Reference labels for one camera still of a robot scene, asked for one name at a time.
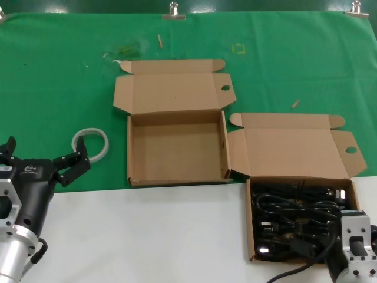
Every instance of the small wooden stick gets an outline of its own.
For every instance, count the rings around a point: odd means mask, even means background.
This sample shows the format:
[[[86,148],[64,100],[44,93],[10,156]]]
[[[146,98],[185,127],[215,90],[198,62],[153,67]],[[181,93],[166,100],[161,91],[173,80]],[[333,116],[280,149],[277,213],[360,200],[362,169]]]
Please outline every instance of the small wooden stick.
[[[158,37],[158,41],[160,43],[160,47],[161,47],[161,49],[163,49],[163,42],[161,40],[160,34],[157,34],[157,37]]]
[[[297,105],[299,105],[300,103],[300,100],[297,99],[295,103],[293,103],[293,105],[290,107],[290,108],[295,108]]]

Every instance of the black cable bundle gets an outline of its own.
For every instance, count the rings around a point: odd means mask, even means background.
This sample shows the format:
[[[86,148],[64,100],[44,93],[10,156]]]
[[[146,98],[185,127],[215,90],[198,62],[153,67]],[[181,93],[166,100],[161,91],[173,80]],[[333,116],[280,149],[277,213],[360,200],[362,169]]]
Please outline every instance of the black cable bundle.
[[[304,183],[255,183],[252,188],[258,258],[281,262],[304,257],[309,264],[302,270],[322,261],[333,242],[340,212],[347,205],[344,191]]]

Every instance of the white roll of tape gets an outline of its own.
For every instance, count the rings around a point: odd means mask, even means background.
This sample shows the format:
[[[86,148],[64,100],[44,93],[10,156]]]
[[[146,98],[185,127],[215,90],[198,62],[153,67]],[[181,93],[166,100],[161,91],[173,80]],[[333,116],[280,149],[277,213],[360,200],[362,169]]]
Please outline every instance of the white roll of tape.
[[[96,156],[89,158],[90,163],[94,163],[101,160],[108,152],[108,139],[104,131],[97,128],[87,128],[87,129],[79,131],[78,133],[75,134],[75,136],[72,139],[72,149],[74,152],[76,152],[76,144],[77,144],[78,138],[80,136],[86,136],[88,134],[99,134],[105,141],[105,146],[101,150],[101,152],[97,154]]]

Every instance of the green fabric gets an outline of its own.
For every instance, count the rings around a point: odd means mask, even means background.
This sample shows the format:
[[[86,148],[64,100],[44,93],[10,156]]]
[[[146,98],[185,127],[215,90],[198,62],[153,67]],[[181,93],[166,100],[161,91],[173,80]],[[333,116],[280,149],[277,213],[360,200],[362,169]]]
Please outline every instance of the green fabric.
[[[160,34],[163,49],[157,34]],[[365,19],[341,12],[160,15],[18,14],[0,25],[0,143],[20,158],[72,151],[73,135],[104,130],[110,151],[58,192],[127,188],[126,115],[113,107],[113,59],[223,58],[236,112],[329,113],[346,119],[377,175],[377,42]],[[291,105],[300,100],[295,109]],[[102,147],[86,139],[90,155]]]

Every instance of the empty cardboard box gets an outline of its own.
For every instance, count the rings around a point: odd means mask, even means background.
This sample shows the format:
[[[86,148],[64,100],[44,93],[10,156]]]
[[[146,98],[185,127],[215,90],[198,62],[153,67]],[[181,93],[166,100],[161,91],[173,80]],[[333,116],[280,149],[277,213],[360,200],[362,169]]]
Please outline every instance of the empty cardboard box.
[[[365,170],[366,163],[353,134],[335,130],[345,124],[343,117],[237,113],[231,115],[230,122],[243,127],[228,133],[228,140],[232,171],[249,177],[246,215],[250,260],[258,260],[252,212],[255,182],[297,184],[305,181],[309,186],[343,189],[351,208],[359,209],[350,178]]]
[[[114,106],[128,117],[132,186],[226,182],[223,107],[236,101],[223,60],[123,61]]]

